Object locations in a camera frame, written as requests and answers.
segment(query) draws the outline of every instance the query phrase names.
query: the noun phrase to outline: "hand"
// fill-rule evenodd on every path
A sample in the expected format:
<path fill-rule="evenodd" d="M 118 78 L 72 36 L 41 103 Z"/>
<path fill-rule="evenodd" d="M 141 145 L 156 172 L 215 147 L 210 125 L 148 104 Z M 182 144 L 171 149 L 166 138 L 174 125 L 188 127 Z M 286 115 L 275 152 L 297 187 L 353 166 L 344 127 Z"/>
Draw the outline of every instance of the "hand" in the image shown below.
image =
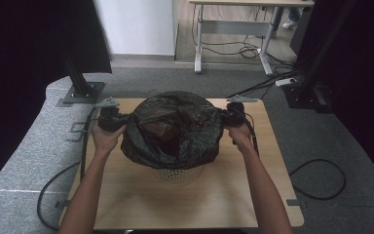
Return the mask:
<path fill-rule="evenodd" d="M 248 143 L 251 144 L 251 133 L 246 124 L 242 124 L 239 127 L 225 126 L 224 128 L 229 131 L 229 136 L 237 144 L 240 151 L 242 151 L 243 147 Z"/>
<path fill-rule="evenodd" d="M 91 134 L 95 145 L 95 155 L 99 153 L 108 156 L 117 145 L 118 137 L 126 130 L 126 126 L 124 125 L 117 132 L 111 133 L 101 129 L 97 122 L 94 123 Z"/>

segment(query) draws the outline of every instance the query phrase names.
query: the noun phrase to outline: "white wall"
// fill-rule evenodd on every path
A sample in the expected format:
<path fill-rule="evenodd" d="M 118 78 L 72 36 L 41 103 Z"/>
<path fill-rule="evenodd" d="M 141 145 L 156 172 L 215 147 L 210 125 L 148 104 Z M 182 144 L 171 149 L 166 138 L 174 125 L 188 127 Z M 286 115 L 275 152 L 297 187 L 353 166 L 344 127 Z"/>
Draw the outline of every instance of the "white wall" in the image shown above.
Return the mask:
<path fill-rule="evenodd" d="M 174 56 L 173 2 L 94 0 L 110 54 Z"/>

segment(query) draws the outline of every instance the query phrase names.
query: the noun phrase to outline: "desk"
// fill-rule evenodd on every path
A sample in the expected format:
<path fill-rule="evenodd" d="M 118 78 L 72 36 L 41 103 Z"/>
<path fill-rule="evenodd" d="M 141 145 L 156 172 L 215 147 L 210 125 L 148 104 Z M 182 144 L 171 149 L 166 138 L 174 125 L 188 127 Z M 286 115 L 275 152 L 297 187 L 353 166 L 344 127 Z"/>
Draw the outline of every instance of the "desk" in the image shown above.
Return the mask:
<path fill-rule="evenodd" d="M 117 101 L 123 113 L 130 113 L 143 99 Z M 227 104 L 225 99 L 209 101 L 220 108 Z M 258 100 L 245 103 L 244 107 L 254 119 L 260 158 L 278 188 L 290 223 L 301 226 L 304 218 L 300 207 L 286 204 L 296 196 L 264 104 Z M 181 185 L 164 183 L 152 169 L 130 161 L 120 149 L 121 140 L 120 137 L 105 166 L 96 230 L 257 227 L 243 157 L 227 132 L 220 140 L 220 153 L 214 162 L 204 165 L 194 181 Z M 90 137 L 87 166 L 93 156 Z M 79 185 L 79 173 L 68 199 Z"/>
<path fill-rule="evenodd" d="M 267 60 L 266 53 L 273 31 L 273 25 L 279 26 L 283 7 L 313 7 L 313 0 L 189 0 L 190 3 L 200 5 L 199 20 L 197 23 L 197 46 L 194 70 L 202 72 L 202 34 L 239 34 L 265 36 L 261 49 L 258 49 L 260 60 L 266 75 L 273 75 L 272 68 Z M 227 20 L 205 20 L 203 11 L 205 5 L 229 5 L 229 6 L 266 6 L 275 7 L 270 22 L 264 21 L 227 21 Z"/>

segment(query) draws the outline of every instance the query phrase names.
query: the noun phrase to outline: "white mesh object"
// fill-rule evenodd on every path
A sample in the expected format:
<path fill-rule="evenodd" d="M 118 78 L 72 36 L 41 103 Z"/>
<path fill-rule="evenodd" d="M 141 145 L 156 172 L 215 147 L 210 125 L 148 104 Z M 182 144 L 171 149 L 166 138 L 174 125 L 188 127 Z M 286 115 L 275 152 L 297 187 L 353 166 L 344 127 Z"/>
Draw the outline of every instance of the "white mesh object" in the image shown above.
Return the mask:
<path fill-rule="evenodd" d="M 167 183 L 180 184 L 189 183 L 197 178 L 203 166 L 188 170 L 169 170 L 159 169 L 155 170 L 157 177 Z"/>

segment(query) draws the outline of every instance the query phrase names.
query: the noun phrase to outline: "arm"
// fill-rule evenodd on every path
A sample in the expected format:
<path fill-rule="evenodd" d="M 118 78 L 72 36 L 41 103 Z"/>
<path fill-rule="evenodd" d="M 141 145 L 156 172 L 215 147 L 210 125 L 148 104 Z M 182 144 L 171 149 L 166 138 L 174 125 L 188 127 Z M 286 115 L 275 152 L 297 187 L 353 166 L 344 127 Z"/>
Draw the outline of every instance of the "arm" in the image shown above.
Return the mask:
<path fill-rule="evenodd" d="M 262 233 L 292 233 L 281 195 L 264 168 L 250 141 L 246 125 L 226 127 L 243 155 L 251 200 Z"/>
<path fill-rule="evenodd" d="M 115 133 L 108 133 L 93 125 L 93 160 L 72 197 L 58 233 L 93 233 L 105 164 L 125 129 L 123 126 Z"/>

